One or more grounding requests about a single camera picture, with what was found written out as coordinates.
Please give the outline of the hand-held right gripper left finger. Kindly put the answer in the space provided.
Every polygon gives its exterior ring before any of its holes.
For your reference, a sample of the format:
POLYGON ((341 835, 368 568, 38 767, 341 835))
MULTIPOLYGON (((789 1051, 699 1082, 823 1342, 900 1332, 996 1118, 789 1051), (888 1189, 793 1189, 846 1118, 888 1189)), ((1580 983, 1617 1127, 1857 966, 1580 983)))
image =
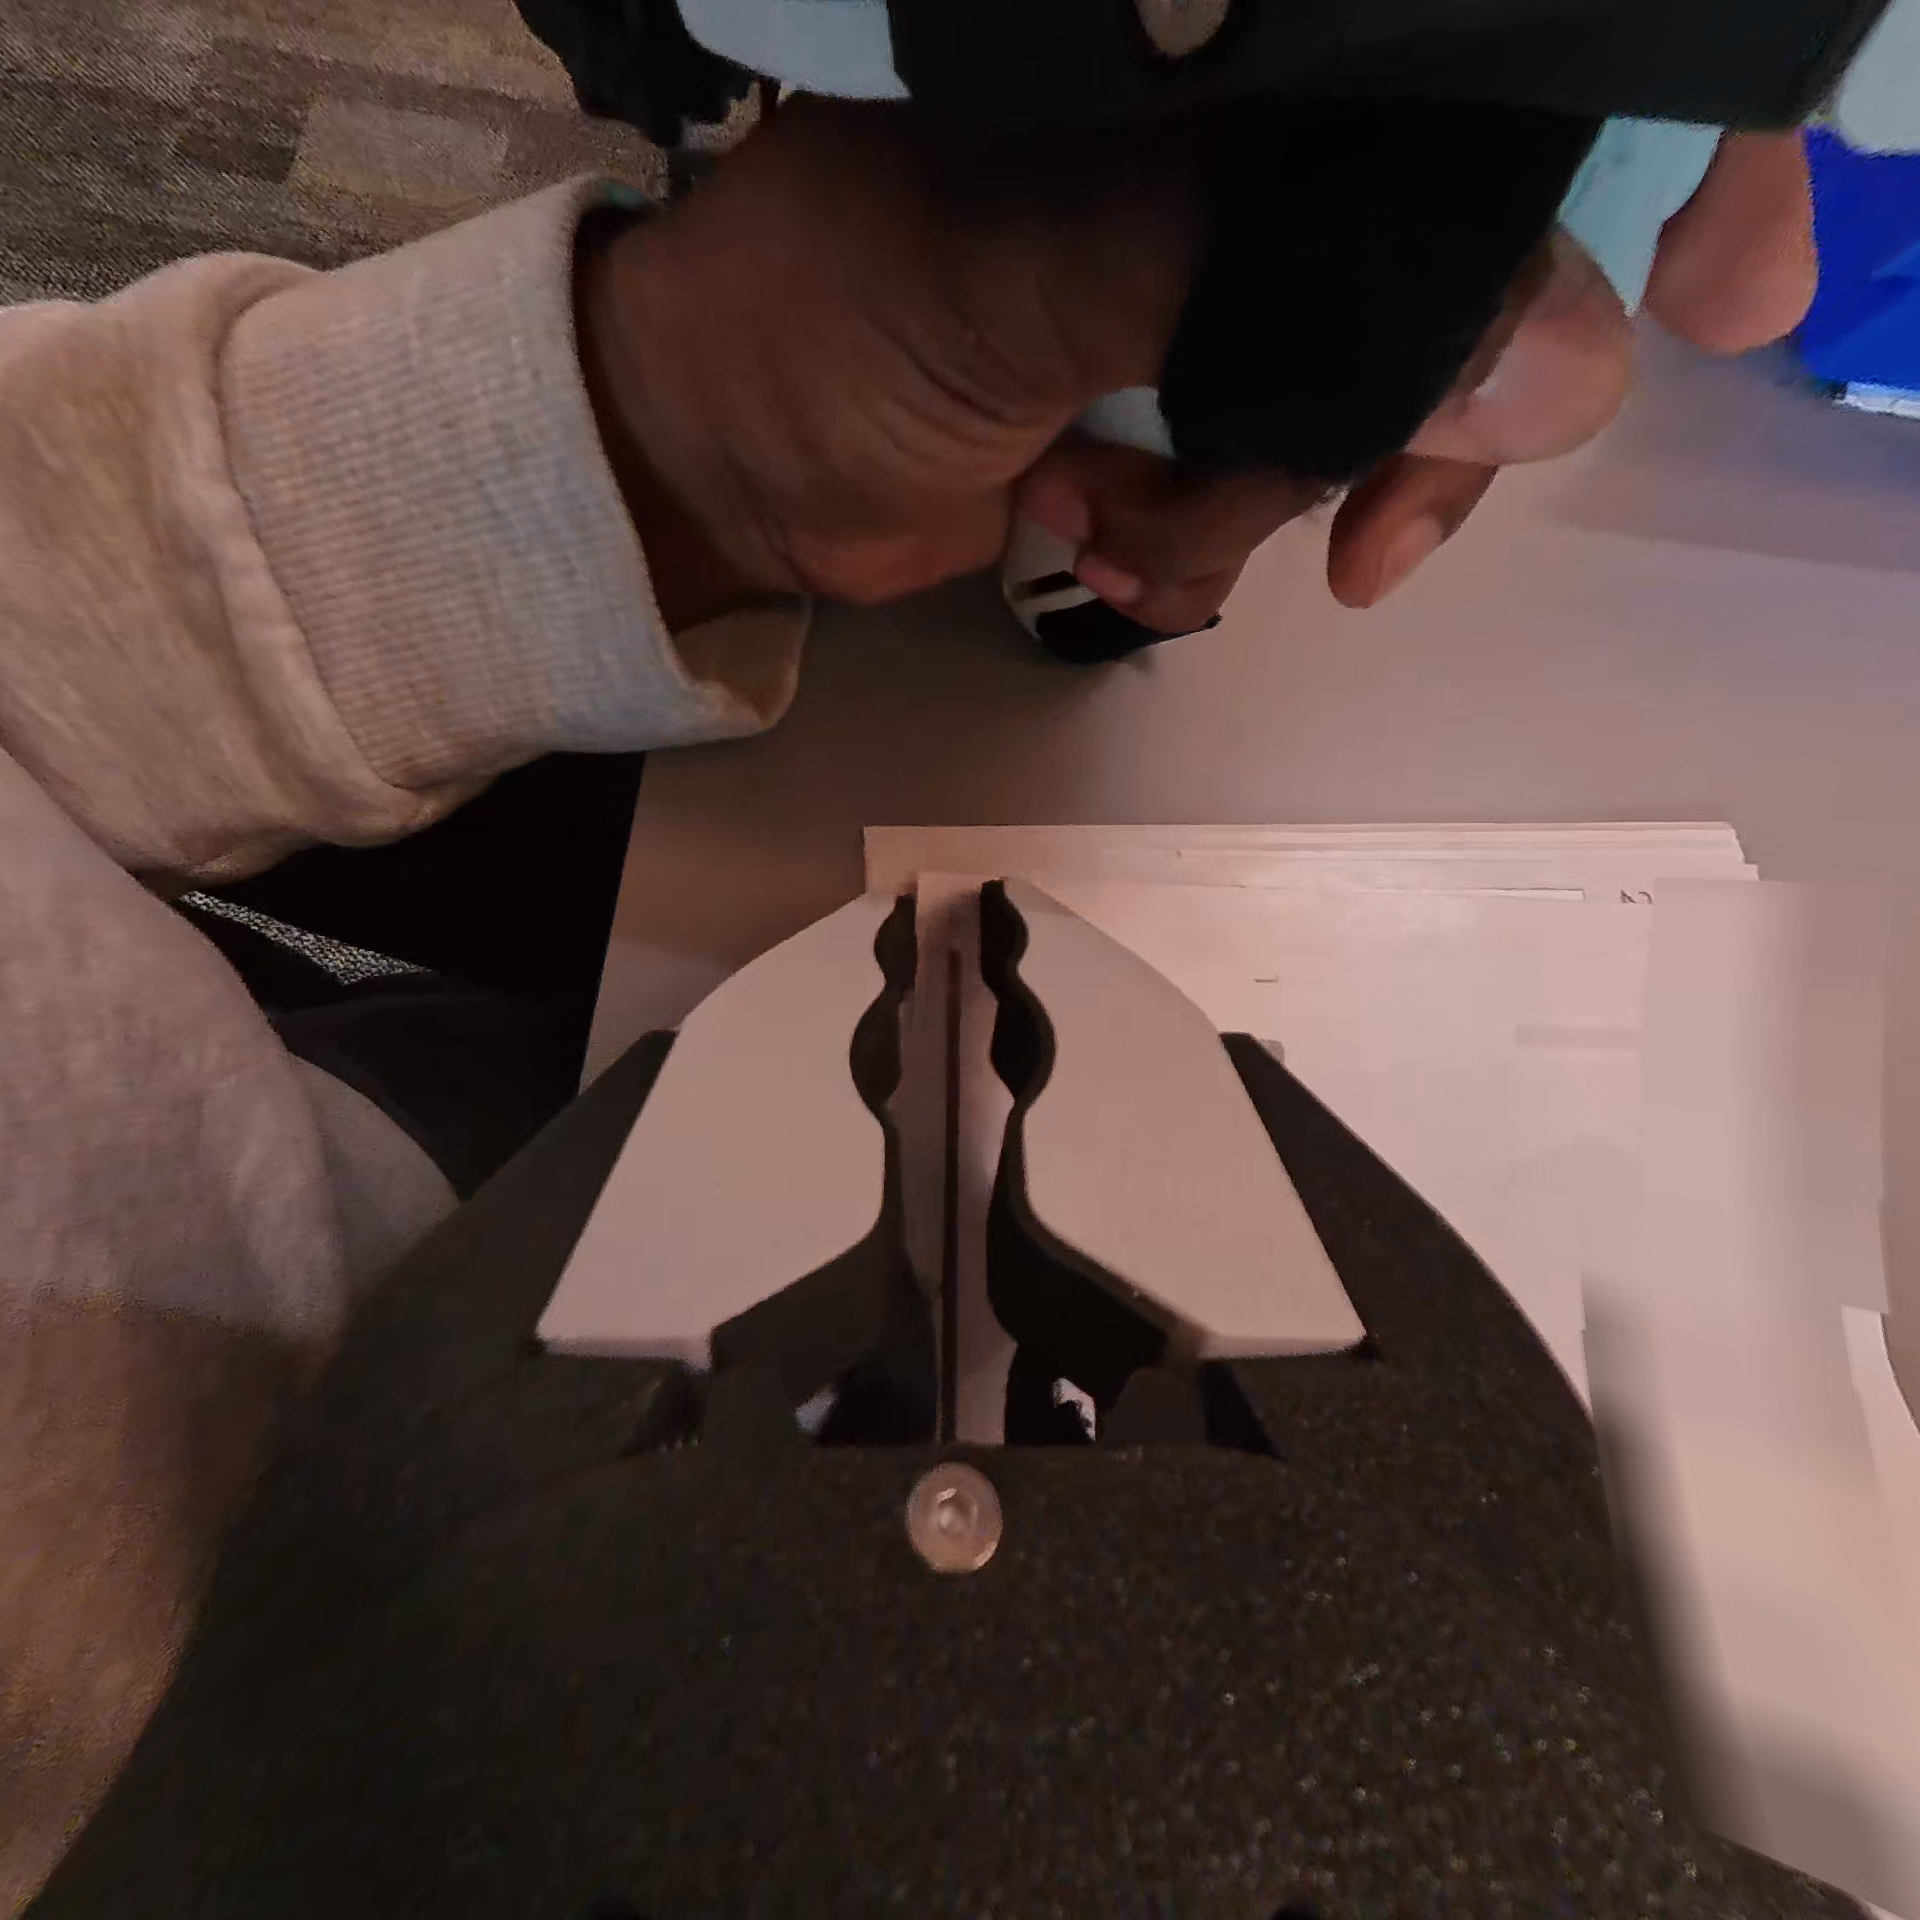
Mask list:
POLYGON ((678 1026, 537 1322, 552 1355, 854 1368, 920 1294, 888 1101, 917 904, 862 895, 678 1026))

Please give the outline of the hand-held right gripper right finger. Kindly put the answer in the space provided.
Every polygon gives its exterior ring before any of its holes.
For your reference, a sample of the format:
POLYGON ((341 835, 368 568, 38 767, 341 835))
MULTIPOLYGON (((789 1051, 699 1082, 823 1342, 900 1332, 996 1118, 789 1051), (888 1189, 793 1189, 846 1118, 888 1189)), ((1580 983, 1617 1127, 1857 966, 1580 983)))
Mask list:
POLYGON ((1014 1224, 1176 1357, 1357 1347, 1364 1323, 1212 1018, 1041 886, 980 892, 1014 1224))

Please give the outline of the stack of white papers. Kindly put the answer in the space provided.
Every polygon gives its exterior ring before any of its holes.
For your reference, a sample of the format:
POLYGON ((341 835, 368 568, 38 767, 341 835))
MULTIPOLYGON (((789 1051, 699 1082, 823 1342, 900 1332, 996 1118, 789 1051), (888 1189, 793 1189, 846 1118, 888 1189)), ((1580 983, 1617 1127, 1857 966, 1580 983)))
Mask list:
POLYGON ((1636 1168, 1580 1277, 1603 1411, 1653 1475, 1657 1604, 1723 1830, 1916 1915, 1916 1417, 1882 1243, 1885 932, 1762 883, 1726 824, 876 826, 1019 873, 1652 898, 1636 1168))

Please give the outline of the person's left forearm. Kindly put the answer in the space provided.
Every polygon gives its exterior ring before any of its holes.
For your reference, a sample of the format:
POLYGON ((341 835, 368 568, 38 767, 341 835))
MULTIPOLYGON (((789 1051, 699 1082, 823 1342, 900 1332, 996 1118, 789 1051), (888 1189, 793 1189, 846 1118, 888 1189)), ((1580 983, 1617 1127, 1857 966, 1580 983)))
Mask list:
POLYGON ((793 705, 811 608, 666 616, 591 422, 597 181, 336 271, 202 256, 5 310, 5 863, 247 878, 547 753, 793 705))

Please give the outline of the person's left hand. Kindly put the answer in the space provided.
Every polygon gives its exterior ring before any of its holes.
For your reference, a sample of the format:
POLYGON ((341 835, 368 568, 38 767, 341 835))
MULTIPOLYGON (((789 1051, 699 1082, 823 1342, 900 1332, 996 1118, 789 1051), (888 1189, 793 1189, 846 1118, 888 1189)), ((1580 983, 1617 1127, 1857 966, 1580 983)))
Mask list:
MULTIPOLYGON (((1210 623, 1317 492, 1178 474, 1069 422, 1157 377, 1214 145, 1166 126, 1138 158, 1041 147, 1012 183, 972 188, 896 110, 793 96, 685 202, 583 225, 581 360, 661 624, 804 594, 885 605, 996 564, 1018 519, 1142 624, 1210 623)), ((1730 356, 1785 336, 1815 285, 1804 135, 1723 135, 1661 234, 1645 310, 1730 356)), ((1338 507, 1334 598, 1393 594, 1500 467, 1592 443, 1628 374, 1626 312, 1556 239, 1410 451, 1338 507)))

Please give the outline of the blue container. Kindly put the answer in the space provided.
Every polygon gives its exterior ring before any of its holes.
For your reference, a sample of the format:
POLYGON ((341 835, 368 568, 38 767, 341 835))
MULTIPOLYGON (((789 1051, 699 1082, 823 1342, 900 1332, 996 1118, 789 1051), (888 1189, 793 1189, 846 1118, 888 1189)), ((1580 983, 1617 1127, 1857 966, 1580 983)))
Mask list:
POLYGON ((1806 377, 1836 404, 1917 418, 1917 158, 1807 134, 1817 293, 1791 334, 1806 377))

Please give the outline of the person's beige sweater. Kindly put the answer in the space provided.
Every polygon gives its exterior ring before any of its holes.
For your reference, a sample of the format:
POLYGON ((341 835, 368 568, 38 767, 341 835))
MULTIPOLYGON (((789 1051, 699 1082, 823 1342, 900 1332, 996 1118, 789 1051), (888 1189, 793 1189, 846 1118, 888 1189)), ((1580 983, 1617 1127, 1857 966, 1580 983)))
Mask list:
POLYGON ((5 761, 2 1893, 157 1710, 279 1403, 452 1206, 371 1101, 5 761))

